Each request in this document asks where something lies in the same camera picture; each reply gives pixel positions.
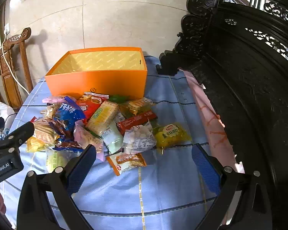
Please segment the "biscuit packet clear wrap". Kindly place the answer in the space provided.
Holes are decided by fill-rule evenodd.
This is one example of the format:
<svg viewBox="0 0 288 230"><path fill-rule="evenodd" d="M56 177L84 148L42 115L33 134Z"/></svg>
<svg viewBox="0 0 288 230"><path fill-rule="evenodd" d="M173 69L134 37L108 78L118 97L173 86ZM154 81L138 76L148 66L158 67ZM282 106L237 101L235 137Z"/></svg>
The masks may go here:
<svg viewBox="0 0 288 230"><path fill-rule="evenodd" d="M40 118L33 122L35 128L33 136L43 141L45 144L55 144L59 135L51 127L51 122L52 120L48 118Z"/></svg>

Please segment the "blue snack bag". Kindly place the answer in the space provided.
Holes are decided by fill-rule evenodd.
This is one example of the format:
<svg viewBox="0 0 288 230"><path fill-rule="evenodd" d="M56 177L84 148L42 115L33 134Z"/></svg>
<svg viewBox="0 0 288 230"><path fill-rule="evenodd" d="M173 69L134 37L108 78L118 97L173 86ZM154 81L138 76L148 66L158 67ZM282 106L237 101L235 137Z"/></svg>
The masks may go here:
<svg viewBox="0 0 288 230"><path fill-rule="evenodd" d="M79 105L69 96L64 96L63 102L55 113L54 120L59 122L63 128L69 132L74 131L75 123L85 119Z"/></svg>

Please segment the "pink snack packet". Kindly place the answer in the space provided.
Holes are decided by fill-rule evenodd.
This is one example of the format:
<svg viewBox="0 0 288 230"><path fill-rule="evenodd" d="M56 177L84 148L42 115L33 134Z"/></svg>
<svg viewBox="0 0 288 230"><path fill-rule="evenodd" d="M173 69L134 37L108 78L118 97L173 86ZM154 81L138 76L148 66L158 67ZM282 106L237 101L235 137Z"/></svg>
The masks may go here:
<svg viewBox="0 0 288 230"><path fill-rule="evenodd" d="M75 122L73 136L74 140L82 149L85 149L89 144L94 146L96 148L97 158L101 161L105 161L103 141L86 130L82 120Z"/></svg>

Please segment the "red snack bag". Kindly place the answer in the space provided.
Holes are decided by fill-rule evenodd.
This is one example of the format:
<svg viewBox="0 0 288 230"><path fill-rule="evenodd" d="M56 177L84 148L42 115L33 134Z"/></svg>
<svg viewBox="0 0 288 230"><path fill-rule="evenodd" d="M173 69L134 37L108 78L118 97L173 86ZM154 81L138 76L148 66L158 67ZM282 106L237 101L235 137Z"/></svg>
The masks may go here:
<svg viewBox="0 0 288 230"><path fill-rule="evenodd" d="M109 99L107 94L97 94L94 92L85 92L77 101L77 105L82 109L85 119L83 123L87 124L87 121L92 117L95 111L100 105Z"/></svg>

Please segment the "cracker pack green label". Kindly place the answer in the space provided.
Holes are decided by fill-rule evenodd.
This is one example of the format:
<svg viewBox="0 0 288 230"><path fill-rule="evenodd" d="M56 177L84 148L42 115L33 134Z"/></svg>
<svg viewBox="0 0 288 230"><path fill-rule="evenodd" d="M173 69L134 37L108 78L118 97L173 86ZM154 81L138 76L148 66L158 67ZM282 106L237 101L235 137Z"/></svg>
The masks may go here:
<svg viewBox="0 0 288 230"><path fill-rule="evenodd" d="M118 112L118 104L104 101L87 122L86 128L101 136Z"/></svg>

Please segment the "yellow snack packet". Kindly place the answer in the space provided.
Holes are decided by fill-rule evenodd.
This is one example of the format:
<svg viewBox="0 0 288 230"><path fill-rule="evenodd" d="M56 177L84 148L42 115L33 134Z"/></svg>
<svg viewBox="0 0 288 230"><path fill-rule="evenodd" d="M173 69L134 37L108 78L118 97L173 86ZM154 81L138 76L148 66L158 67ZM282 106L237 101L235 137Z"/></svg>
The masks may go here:
<svg viewBox="0 0 288 230"><path fill-rule="evenodd" d="M161 150L191 141L190 135L179 123L156 127L153 134L156 139L156 147Z"/></svg>

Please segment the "orange white snack packet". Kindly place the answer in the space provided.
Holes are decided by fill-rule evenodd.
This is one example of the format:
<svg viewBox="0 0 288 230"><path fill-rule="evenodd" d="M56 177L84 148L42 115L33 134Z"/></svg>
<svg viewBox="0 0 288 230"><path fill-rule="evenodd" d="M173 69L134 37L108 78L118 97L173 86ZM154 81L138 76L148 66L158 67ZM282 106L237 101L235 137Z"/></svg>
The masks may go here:
<svg viewBox="0 0 288 230"><path fill-rule="evenodd" d="M106 157L116 176L137 167L146 167L143 156L138 154L116 153Z"/></svg>

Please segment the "red chocolate bar wrapper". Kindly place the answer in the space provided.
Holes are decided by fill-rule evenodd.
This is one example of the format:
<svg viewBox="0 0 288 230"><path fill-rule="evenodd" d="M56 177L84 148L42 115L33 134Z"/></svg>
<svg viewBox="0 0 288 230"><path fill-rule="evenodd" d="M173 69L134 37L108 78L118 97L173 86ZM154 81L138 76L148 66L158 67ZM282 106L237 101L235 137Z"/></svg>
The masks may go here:
<svg viewBox="0 0 288 230"><path fill-rule="evenodd" d="M122 122L118 122L116 126L119 132L123 135L126 130L130 130L134 126L142 125L150 120L154 120L157 118L158 116L154 112L152 112L152 110L149 110L147 112L143 112L131 118L128 118Z"/></svg>

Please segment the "green snack packet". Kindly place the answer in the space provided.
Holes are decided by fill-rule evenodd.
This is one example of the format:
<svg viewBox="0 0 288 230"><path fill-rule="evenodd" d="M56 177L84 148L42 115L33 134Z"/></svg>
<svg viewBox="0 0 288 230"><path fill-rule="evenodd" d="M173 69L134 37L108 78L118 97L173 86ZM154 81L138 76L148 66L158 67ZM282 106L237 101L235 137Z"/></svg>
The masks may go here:
<svg viewBox="0 0 288 230"><path fill-rule="evenodd" d="M110 102L114 102L117 104L125 103L128 100L128 96L122 96L119 94L111 95L108 99Z"/></svg>

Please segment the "clear white candy bag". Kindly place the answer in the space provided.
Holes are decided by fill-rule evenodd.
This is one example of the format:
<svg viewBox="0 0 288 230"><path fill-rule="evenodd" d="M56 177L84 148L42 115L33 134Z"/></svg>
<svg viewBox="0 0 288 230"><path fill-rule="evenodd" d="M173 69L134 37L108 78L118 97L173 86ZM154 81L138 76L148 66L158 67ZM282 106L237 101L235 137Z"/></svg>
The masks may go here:
<svg viewBox="0 0 288 230"><path fill-rule="evenodd" d="M156 139L150 122L144 125L133 126L124 133L122 148L126 154L142 153L155 146Z"/></svg>

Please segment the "white plastic bag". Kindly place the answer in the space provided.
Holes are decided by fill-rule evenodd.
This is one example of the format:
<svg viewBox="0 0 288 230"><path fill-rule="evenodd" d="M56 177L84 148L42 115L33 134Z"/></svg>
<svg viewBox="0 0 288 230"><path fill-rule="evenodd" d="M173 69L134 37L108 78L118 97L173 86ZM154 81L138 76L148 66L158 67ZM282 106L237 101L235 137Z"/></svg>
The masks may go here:
<svg viewBox="0 0 288 230"><path fill-rule="evenodd" d="M9 134L16 115L17 113L13 108L0 102L0 140L3 140Z"/></svg>

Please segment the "brown wooden chair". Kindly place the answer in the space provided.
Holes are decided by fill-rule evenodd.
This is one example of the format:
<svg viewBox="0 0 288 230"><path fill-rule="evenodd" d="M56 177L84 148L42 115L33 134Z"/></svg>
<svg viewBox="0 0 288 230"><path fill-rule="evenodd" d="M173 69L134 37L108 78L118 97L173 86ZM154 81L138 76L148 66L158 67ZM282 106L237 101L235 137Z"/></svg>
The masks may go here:
<svg viewBox="0 0 288 230"><path fill-rule="evenodd" d="M33 90L33 83L28 65L25 41L31 36L31 28L24 28L20 34L5 37L0 46L0 75L6 94L7 103L12 108L18 110L23 104L19 88L27 94ZM24 71L26 87L16 79L15 68L12 60L11 49L18 45L20 49L22 67Z"/></svg>

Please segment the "blue tablecloth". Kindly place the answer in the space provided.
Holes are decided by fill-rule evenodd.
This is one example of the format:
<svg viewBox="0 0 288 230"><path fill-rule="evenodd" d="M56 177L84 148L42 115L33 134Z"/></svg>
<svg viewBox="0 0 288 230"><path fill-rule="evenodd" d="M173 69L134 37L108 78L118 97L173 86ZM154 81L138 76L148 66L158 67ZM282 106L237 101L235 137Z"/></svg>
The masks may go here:
<svg viewBox="0 0 288 230"><path fill-rule="evenodd" d="M117 176L108 161L96 160L74 196L94 229L195 229L216 199L195 165L196 143L209 149L202 117L185 74L159 75L159 59L145 57L145 97L153 101L158 124L179 123L191 140L144 152L145 167Z"/></svg>

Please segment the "orange cardboard box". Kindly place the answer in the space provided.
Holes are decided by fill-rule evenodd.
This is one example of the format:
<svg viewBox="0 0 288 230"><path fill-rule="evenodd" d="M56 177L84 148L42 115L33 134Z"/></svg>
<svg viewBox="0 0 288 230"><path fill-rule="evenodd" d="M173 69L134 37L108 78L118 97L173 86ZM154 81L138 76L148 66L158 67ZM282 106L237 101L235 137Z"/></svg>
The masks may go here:
<svg viewBox="0 0 288 230"><path fill-rule="evenodd" d="M53 96L79 98L85 92L144 96L148 69L139 47L99 47L68 51L45 75Z"/></svg>

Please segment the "dark carved wooden furniture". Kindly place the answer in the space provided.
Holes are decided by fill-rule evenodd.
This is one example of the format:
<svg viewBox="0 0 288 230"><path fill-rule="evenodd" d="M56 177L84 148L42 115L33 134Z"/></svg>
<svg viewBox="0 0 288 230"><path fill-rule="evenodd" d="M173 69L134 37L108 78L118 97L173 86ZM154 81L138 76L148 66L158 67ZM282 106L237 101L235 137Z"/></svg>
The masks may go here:
<svg viewBox="0 0 288 230"><path fill-rule="evenodd" d="M288 0L187 0L159 74L187 70L225 125L245 174L261 176L271 229L288 229Z"/></svg>

